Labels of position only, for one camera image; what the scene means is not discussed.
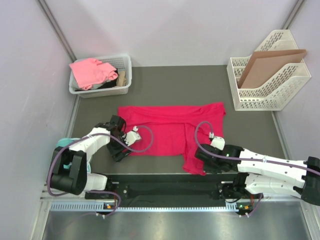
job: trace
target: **red cloth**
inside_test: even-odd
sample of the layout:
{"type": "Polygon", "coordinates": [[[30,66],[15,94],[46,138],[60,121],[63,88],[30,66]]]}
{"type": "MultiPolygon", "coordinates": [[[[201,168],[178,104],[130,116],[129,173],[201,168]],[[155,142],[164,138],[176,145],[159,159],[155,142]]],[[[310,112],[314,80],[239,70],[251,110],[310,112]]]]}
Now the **red cloth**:
{"type": "MultiPolygon", "coordinates": [[[[132,155],[176,156],[183,155],[183,170],[191,174],[205,175],[204,163],[195,158],[197,144],[195,130],[202,121],[208,121],[213,126],[215,136],[223,137],[223,118],[225,108],[222,102],[204,106],[122,106],[118,115],[125,119],[126,132],[134,126],[149,127],[154,136],[152,146],[145,152],[132,155]]],[[[150,133],[145,128],[138,130],[142,140],[136,142],[133,148],[145,149],[151,140],[150,133]]],[[[203,124],[199,128],[198,139],[202,144],[210,144],[210,127],[203,124]]]]}

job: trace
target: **metal floor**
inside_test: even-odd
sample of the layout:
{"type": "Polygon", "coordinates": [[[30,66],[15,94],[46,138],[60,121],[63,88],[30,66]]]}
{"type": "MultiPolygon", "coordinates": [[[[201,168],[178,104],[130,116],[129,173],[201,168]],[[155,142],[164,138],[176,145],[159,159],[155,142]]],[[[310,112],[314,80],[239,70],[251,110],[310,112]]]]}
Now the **metal floor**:
{"type": "MultiPolygon", "coordinates": [[[[271,112],[235,111],[226,66],[135,67],[126,95],[81,99],[73,137],[89,133],[97,123],[108,122],[119,106],[205,105],[223,102],[226,143],[254,152],[283,158],[271,112]]],[[[91,162],[92,172],[104,174],[184,173],[182,156],[129,156],[114,162],[106,147],[91,162]]],[[[80,212],[51,212],[48,223],[57,231],[81,215],[80,212]]],[[[118,212],[103,220],[86,216],[60,235],[49,227],[43,239],[281,239],[308,240],[310,234],[299,202],[262,202],[250,217],[214,212],[118,212]]]]}

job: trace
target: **laundry basket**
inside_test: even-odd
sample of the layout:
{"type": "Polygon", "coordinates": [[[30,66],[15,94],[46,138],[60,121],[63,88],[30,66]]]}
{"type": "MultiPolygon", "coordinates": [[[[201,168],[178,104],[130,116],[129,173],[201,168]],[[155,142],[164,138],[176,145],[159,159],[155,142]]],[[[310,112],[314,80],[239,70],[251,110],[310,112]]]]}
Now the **laundry basket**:
{"type": "Polygon", "coordinates": [[[96,98],[96,97],[104,97],[111,95],[120,95],[128,93],[129,87],[132,82],[132,64],[130,56],[127,54],[113,55],[113,56],[98,56],[93,57],[94,59],[98,59],[103,63],[109,63],[114,66],[118,71],[125,71],[126,85],[125,86],[115,86],[111,88],[103,88],[103,89],[94,89],[94,90],[83,90],[79,91],[72,87],[72,82],[76,81],[73,72],[70,74],[69,81],[69,91],[71,94],[77,94],[82,98],[96,98]]]}
{"type": "MultiPolygon", "coordinates": [[[[290,30],[274,30],[255,51],[292,49],[298,49],[298,46],[290,30]]],[[[236,111],[280,111],[311,78],[310,72],[302,60],[300,63],[284,65],[258,88],[238,88],[238,81],[250,57],[231,57],[227,65],[231,94],[236,111]]]]}

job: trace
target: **brown cardboard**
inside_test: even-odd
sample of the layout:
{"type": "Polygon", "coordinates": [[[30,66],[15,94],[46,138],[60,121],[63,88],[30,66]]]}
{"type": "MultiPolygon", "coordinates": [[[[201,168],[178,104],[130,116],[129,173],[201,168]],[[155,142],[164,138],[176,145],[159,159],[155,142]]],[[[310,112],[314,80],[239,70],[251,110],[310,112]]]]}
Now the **brown cardboard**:
{"type": "Polygon", "coordinates": [[[299,54],[257,58],[248,75],[246,76],[241,88],[256,89],[268,81],[276,72],[286,64],[297,64],[306,56],[306,50],[299,54]]]}
{"type": "Polygon", "coordinates": [[[245,66],[245,69],[238,81],[238,87],[243,88],[242,84],[244,83],[248,73],[250,72],[250,69],[252,68],[253,64],[255,63],[256,59],[264,59],[264,58],[272,58],[272,57],[279,57],[279,56],[287,56],[287,55],[294,55],[294,54],[301,54],[305,53],[305,49],[293,49],[293,50],[281,50],[281,51],[255,51],[247,65],[245,66]]]}

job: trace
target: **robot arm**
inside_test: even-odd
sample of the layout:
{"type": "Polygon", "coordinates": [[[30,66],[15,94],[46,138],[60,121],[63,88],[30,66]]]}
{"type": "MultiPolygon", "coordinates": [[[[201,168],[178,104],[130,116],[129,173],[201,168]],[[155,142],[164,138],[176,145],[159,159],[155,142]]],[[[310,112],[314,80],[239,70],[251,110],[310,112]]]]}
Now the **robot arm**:
{"type": "MultiPolygon", "coordinates": [[[[53,168],[50,180],[51,188],[75,195],[79,195],[83,191],[104,190],[108,178],[102,174],[87,173],[87,164],[92,160],[92,156],[101,147],[107,146],[112,158],[119,162],[131,151],[107,135],[92,135],[108,134],[129,147],[139,141],[141,137],[137,133],[137,127],[127,133],[122,132],[125,125],[124,119],[119,116],[112,116],[110,122],[99,123],[88,135],[83,137],[83,140],[69,146],[53,168]]],[[[57,147],[54,150],[52,160],[61,149],[62,147],[57,147]]]]}
{"type": "Polygon", "coordinates": [[[232,183],[220,184],[219,191],[226,197],[240,199],[248,194],[283,194],[301,198],[307,203],[320,206],[320,178],[313,173],[291,166],[269,163],[293,164],[314,170],[320,170],[320,160],[309,157],[307,161],[285,160],[252,152],[248,149],[225,145],[221,137],[209,135],[211,144],[201,144],[207,151],[226,157],[236,157],[239,160],[229,160],[211,156],[200,148],[195,157],[204,162],[207,173],[239,172],[232,183]],[[260,159],[247,161],[241,159],[260,159]]]}

